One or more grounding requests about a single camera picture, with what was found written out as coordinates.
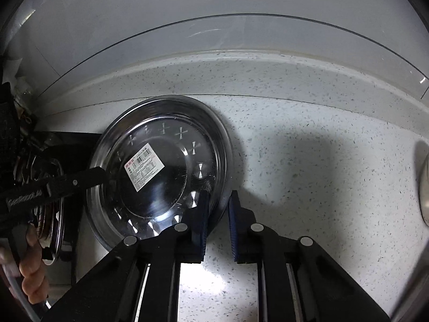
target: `white speckled countertop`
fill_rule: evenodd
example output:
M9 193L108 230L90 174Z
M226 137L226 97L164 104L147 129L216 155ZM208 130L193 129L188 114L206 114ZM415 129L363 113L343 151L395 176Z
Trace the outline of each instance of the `white speckled countertop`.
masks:
M282 236L314 238L391 314L429 238L416 171L428 141L322 105L194 97L229 129L242 205ZM138 101L96 105L79 120L102 126ZM81 233L91 234L85 223ZM94 261L78 267L78 276L105 253L95 241L86 243ZM204 263L182 266L179 321L257 321L256 266L233 262L227 217L209 237Z

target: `finger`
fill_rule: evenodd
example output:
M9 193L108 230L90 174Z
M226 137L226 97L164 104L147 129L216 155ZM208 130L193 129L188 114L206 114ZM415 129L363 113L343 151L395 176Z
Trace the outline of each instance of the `finger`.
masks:
M22 291L30 296L41 286L45 278L45 265L40 265L40 268L32 275L25 277L22 280Z
M32 295L28 297L28 301L31 304L37 304L44 301L48 297L48 290L49 282L48 279L45 277L39 289L37 289Z
M19 270L22 276L27 277L35 273L42 263L42 247L28 247L24 259L19 263Z
M13 261L12 253L4 247L0 247L0 264L8 264Z
M26 238L30 247L34 247L36 244L39 244L36 228L32 224L28 225Z

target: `stainless steel bowl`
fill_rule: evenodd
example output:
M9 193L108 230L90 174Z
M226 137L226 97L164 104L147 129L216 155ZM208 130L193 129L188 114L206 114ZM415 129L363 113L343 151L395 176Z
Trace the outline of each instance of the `stainless steel bowl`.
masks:
M151 98L121 114L98 141L95 166L109 183L87 191L87 214L107 250L125 236L156 236L180 222L201 190L211 195L210 232L231 193L228 132L209 107L186 96Z

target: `human hand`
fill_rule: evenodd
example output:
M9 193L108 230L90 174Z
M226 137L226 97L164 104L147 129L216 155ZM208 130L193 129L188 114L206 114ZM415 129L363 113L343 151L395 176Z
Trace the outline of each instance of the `human hand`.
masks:
M22 291L28 296L31 304L36 304L47 298L49 283L45 277L46 266L42 261L42 247L33 225L28 226L26 238L27 252L19 263L19 271L24 276ZM19 276L11 252L5 248L0 248L0 264L3 264L4 270L9 270L12 276Z

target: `metal screw head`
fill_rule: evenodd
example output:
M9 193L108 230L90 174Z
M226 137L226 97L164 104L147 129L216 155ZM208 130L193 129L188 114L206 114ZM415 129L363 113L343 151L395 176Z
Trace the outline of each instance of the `metal screw head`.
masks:
M132 246L137 242L137 238L135 236L127 236L124 238L124 243L126 246Z
M174 229L178 232L183 232L187 230L187 225L185 223L178 223L174 226Z
M254 232L261 232L264 229L264 226L262 224L259 224L259 223L253 223L250 226L250 229L252 229L252 231L254 231Z
M307 246L307 247L313 244L313 240L309 237L302 237L300 242L303 246Z

